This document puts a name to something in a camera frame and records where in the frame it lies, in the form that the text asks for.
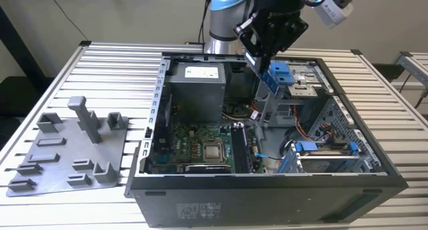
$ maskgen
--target black pole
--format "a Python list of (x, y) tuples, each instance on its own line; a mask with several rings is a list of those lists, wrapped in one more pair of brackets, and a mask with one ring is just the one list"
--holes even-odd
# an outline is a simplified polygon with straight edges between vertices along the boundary
[(0, 39), (34, 87), (44, 91), (47, 78), (0, 6)]

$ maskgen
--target slatted aluminum surface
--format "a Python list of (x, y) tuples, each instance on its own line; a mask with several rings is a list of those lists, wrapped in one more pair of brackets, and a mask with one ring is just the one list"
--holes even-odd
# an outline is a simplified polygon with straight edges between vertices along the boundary
[(396, 64), (401, 65), (428, 88), (428, 53), (401, 52)]
[[(161, 53), (201, 50), (199, 46), (107, 43), (78, 48), (0, 151), (0, 226), (10, 229), (149, 229), (135, 201), (123, 197), (123, 185), (133, 153), (145, 135)], [(351, 51), (312, 49), (290, 49), (282, 55), (324, 59), (409, 188), (349, 225), (215, 229), (428, 229), (427, 122), (364, 56)], [(130, 117), (121, 186), (8, 198), (6, 186), (36, 137), (36, 120), (43, 112), (56, 112), (62, 118), (75, 117), (67, 108), (68, 97), (75, 95), (87, 97), (87, 107), (99, 117), (113, 111)]]

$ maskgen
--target motherboard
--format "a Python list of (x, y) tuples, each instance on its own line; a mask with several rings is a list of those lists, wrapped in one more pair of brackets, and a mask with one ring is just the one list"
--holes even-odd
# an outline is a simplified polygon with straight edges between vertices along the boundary
[[(249, 157), (258, 151), (258, 141), (254, 127), (248, 126), (245, 136), (249, 148)], [(153, 172), (157, 174), (189, 173), (197, 165), (215, 165), (236, 173), (236, 159), (233, 149), (233, 135), (230, 126), (186, 126), (173, 127), (170, 151), (158, 152), (154, 156)], [(256, 162), (253, 171), (261, 167)]]

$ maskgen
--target computer chassis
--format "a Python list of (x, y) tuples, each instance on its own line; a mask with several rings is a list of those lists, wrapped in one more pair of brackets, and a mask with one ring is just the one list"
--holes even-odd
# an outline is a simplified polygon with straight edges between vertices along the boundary
[[(337, 126), (337, 134), (364, 152), (363, 161), (343, 164), (337, 172), (302, 172), (297, 168), (302, 168), (305, 156), (297, 152), (294, 142), (288, 151), (292, 155), (286, 156), (289, 161), (292, 157), (298, 160), (296, 169), (289, 167), (284, 173), (185, 174), (177, 170), (179, 174), (150, 174), (157, 119), (161, 114), (171, 114), (171, 100), (169, 107), (161, 109), (171, 65), (246, 62), (241, 55), (163, 53), (149, 127), (135, 151), (125, 193), (135, 198), (150, 227), (349, 223), (408, 187), (322, 59), (277, 57), (274, 60), (313, 62), (318, 66), (333, 90), (308, 136), (314, 137), (321, 123), (331, 121)], [(256, 132), (268, 129), (265, 116), (254, 120)], [(237, 122), (229, 126), (236, 130), (245, 127)]]

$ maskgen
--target green motherboard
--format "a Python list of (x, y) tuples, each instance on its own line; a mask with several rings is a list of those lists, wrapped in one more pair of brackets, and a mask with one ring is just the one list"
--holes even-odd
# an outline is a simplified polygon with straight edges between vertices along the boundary
[[(158, 174), (183, 173), (186, 165), (224, 164), (236, 172), (230, 126), (174, 126), (171, 151), (157, 153), (153, 171)], [(258, 149), (253, 127), (246, 129), (246, 140), (252, 150)]]

